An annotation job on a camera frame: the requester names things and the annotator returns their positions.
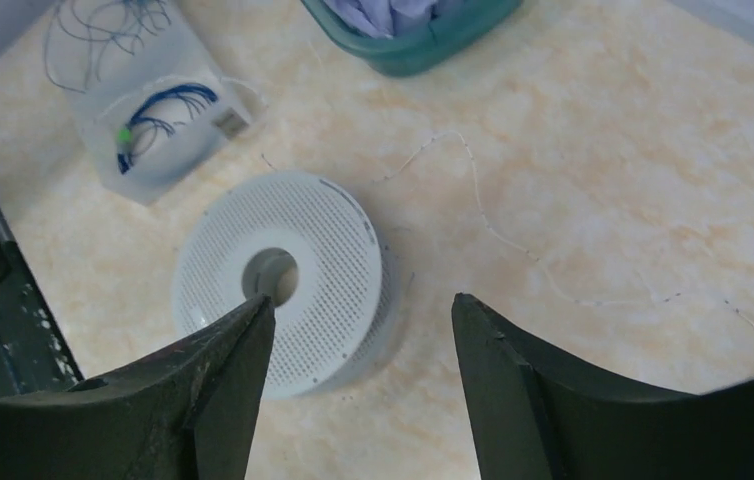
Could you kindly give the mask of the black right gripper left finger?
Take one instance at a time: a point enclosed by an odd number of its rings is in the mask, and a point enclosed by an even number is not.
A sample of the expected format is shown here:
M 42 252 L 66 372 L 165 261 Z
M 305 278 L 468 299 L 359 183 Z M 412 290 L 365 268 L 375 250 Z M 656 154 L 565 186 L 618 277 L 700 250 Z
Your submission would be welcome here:
M 65 391 L 0 398 L 0 479 L 241 479 L 274 340 L 266 296 Z

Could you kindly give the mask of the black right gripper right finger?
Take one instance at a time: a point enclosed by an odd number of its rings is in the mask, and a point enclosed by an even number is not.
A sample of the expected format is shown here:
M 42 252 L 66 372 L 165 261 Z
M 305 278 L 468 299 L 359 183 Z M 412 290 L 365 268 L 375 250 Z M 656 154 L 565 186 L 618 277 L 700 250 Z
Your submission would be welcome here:
M 485 479 L 754 479 L 754 378 L 702 394 L 593 365 L 459 293 L 451 309 Z

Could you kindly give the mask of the white perforated cable spool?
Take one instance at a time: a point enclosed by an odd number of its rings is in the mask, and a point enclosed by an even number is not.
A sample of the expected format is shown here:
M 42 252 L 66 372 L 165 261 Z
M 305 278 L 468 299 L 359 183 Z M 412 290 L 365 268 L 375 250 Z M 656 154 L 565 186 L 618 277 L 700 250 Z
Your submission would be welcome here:
M 387 348 L 397 318 L 393 256 L 358 202 L 323 177 L 280 171 L 234 187 L 200 217 L 171 287 L 178 331 L 274 294 L 290 268 L 298 281 L 275 308 L 267 399 L 356 381 Z

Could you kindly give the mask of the clear plastic divided tray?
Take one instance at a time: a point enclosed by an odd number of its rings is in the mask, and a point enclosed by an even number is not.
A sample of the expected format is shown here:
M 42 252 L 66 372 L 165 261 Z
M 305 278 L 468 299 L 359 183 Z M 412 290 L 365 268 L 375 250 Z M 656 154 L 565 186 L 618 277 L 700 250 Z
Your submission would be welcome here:
M 103 186 L 150 204 L 254 122 L 173 1 L 60 1 L 44 72 Z

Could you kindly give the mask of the teal plastic basin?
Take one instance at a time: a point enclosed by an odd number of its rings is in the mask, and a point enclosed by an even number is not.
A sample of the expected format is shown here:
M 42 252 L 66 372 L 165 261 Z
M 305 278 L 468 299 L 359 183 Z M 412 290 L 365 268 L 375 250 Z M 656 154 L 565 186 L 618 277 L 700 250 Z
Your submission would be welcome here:
M 466 1 L 452 12 L 394 38 L 372 38 L 343 22 L 322 1 L 303 6 L 341 50 L 387 77 L 425 72 L 472 45 L 522 5 L 520 1 Z

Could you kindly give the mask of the lavender cloth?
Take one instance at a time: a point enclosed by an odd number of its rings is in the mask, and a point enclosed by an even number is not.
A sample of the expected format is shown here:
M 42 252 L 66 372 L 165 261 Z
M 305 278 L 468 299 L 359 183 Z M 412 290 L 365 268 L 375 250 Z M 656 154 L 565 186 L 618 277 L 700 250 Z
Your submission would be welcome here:
M 394 38 L 453 13 L 463 0 L 324 0 L 348 27 L 371 38 Z

